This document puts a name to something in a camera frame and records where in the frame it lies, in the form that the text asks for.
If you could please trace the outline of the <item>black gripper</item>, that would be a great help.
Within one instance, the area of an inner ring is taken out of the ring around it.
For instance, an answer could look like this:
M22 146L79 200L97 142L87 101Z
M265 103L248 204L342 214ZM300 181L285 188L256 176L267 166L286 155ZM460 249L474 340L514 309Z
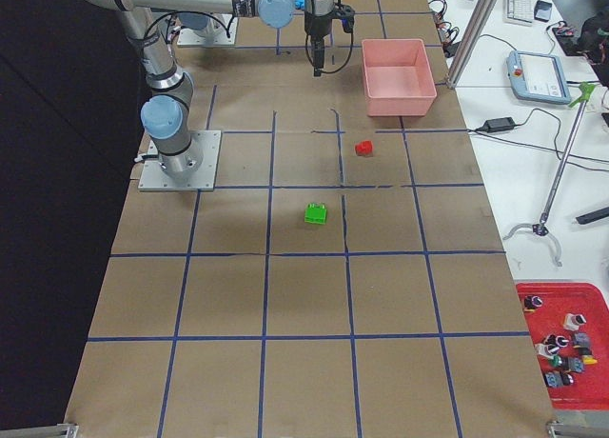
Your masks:
M324 69L324 39L332 30L332 21L339 20L345 33L354 29L355 10L335 0L306 0L304 30L311 38L313 75L320 77Z

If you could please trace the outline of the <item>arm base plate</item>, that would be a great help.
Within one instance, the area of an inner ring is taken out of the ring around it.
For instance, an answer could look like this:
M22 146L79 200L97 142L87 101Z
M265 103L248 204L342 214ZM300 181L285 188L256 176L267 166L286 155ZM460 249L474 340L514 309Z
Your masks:
M152 140L139 178L140 191L214 191L222 132L190 130L189 148L175 156L158 152Z
M234 47L238 19L230 14L213 13L210 17L179 13L181 30L177 46L181 48Z

